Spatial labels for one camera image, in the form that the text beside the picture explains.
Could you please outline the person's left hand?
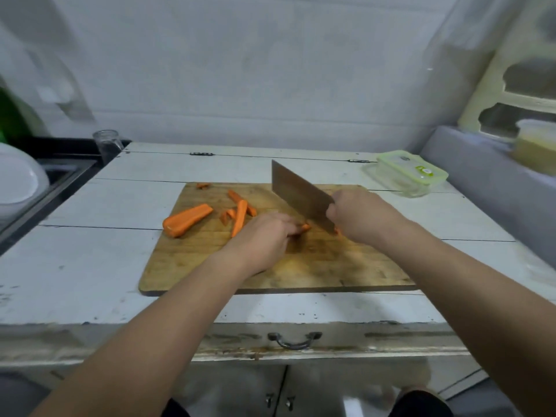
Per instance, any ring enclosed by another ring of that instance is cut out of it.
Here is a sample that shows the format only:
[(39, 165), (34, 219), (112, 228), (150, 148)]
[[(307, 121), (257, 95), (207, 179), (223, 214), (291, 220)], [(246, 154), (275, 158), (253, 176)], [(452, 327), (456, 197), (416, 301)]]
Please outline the person's left hand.
[(238, 235), (215, 254), (219, 265), (226, 271), (246, 280), (274, 266), (285, 254), (288, 242), (278, 241), (271, 235), (270, 212), (253, 218)]

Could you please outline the carrot piece being sliced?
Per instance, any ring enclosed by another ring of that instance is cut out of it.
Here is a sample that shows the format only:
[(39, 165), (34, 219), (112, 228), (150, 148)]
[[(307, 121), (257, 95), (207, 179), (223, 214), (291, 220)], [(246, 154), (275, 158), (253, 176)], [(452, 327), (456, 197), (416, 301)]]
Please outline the carrot piece being sliced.
[[(300, 234), (306, 233), (307, 231), (311, 230), (311, 225), (309, 223), (302, 224), (300, 226)], [(337, 228), (337, 226), (333, 226), (332, 233), (336, 236), (341, 236), (341, 231)]]

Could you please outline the steel cleaver knife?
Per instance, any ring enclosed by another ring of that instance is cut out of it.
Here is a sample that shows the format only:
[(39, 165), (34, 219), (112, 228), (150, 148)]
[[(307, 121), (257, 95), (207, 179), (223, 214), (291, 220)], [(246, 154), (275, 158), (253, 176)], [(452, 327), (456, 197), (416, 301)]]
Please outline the steel cleaver knife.
[(271, 180), (272, 191), (297, 213), (335, 234), (335, 224), (327, 216), (335, 202), (331, 195), (275, 160), (271, 162)]

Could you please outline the person's left forearm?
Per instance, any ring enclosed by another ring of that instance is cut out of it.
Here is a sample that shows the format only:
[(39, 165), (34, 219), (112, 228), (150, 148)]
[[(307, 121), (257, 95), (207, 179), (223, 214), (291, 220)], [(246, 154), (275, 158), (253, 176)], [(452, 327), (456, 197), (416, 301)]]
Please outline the person's left forearm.
[(160, 417), (243, 281), (211, 255), (87, 357), (30, 417)]

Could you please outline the person's right forearm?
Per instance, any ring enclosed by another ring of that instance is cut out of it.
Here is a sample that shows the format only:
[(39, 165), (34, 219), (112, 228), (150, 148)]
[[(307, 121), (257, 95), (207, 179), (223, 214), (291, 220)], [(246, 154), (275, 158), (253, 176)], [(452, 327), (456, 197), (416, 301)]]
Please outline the person's right forearm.
[(525, 417), (556, 417), (556, 305), (402, 220), (372, 242), (441, 313)]

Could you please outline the thin carrot stick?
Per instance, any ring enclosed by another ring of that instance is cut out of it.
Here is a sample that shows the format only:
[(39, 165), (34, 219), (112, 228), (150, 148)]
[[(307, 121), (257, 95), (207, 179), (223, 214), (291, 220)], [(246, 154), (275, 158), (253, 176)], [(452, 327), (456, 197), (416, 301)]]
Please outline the thin carrot stick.
[(257, 210), (254, 208), (254, 206), (251, 205), (251, 203), (247, 202), (242, 196), (240, 196), (236, 191), (229, 189), (227, 191), (228, 196), (233, 200), (234, 203), (239, 204), (241, 201), (245, 201), (247, 203), (246, 206), (246, 214), (250, 217), (256, 217), (257, 216)]

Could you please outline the clear container with green lid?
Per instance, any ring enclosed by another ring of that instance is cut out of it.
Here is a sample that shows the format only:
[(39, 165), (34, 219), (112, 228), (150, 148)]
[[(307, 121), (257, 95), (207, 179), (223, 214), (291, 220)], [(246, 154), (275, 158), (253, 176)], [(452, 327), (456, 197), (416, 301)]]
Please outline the clear container with green lid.
[(428, 195), (448, 180), (447, 171), (407, 151), (378, 154), (376, 162), (363, 172), (381, 187), (401, 196), (418, 198)]

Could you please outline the large carrot half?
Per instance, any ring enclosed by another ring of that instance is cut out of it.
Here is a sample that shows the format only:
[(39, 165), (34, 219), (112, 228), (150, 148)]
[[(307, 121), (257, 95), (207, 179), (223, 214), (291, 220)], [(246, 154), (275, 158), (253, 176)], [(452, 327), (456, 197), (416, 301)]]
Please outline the large carrot half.
[(183, 236), (192, 226), (212, 214), (212, 212), (213, 208), (206, 203), (183, 210), (177, 214), (167, 217), (163, 221), (163, 232), (168, 237), (179, 238)]

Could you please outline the clear glass jar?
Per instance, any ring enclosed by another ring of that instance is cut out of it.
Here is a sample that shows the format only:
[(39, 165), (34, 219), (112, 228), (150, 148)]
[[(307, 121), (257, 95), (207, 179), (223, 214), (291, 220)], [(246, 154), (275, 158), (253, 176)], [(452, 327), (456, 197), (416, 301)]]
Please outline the clear glass jar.
[(104, 166), (108, 165), (125, 148), (119, 133), (115, 130), (105, 129), (96, 131), (92, 136), (101, 154)]

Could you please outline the white wooden cabinet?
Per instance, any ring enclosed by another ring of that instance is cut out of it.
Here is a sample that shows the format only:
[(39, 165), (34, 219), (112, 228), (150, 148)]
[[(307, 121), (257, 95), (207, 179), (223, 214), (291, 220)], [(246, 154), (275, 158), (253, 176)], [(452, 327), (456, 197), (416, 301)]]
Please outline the white wooden cabinet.
[[(363, 172), (371, 163), (347, 162), (376, 154), (132, 142), (0, 256), (0, 369), (59, 386), (155, 301), (139, 281), (185, 185), (270, 183), (272, 160), (315, 184), (374, 191), (556, 303), (556, 271), (449, 183), (411, 200), (381, 189)], [(344, 398), (385, 400), (390, 388), (413, 383), (449, 398), (487, 377), (418, 290), (286, 294), (270, 286), (233, 296), (216, 318), (178, 386), (191, 414), (338, 415)]]

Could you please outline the yellowish plastic tub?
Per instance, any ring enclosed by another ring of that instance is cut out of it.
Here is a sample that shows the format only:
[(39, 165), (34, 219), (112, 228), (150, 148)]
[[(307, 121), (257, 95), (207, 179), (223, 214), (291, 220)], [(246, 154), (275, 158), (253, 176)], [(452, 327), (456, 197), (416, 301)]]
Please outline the yellowish plastic tub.
[(556, 122), (522, 119), (510, 157), (532, 171), (556, 177)]

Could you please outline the person's left leg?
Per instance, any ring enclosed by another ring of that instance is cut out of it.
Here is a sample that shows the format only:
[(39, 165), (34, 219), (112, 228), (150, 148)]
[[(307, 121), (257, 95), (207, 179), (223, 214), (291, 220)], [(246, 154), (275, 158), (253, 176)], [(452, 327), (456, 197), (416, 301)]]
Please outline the person's left leg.
[(164, 407), (161, 417), (191, 417), (191, 415), (180, 405), (180, 403), (171, 398)]

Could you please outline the black kitchen sink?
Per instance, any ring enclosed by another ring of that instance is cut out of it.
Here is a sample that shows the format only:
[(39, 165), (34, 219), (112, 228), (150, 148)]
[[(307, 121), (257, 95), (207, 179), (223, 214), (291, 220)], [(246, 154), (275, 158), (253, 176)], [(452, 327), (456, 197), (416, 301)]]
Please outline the black kitchen sink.
[(50, 187), (16, 216), (0, 221), (0, 256), (105, 167), (94, 139), (31, 137), (28, 142), (24, 152), (44, 168)]

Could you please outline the white bowl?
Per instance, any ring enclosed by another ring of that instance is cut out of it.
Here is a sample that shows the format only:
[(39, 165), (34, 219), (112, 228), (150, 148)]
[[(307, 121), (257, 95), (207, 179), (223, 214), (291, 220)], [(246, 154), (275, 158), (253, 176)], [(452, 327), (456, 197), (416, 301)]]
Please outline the white bowl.
[(0, 221), (16, 216), (49, 187), (50, 179), (37, 160), (0, 142)]

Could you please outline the green plastic object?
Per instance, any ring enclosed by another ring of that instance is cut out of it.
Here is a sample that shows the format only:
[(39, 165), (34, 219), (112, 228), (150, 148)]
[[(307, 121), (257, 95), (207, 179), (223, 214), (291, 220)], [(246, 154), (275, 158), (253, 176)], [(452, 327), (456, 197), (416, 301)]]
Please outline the green plastic object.
[(0, 142), (25, 150), (31, 136), (29, 126), (9, 92), (0, 86)]

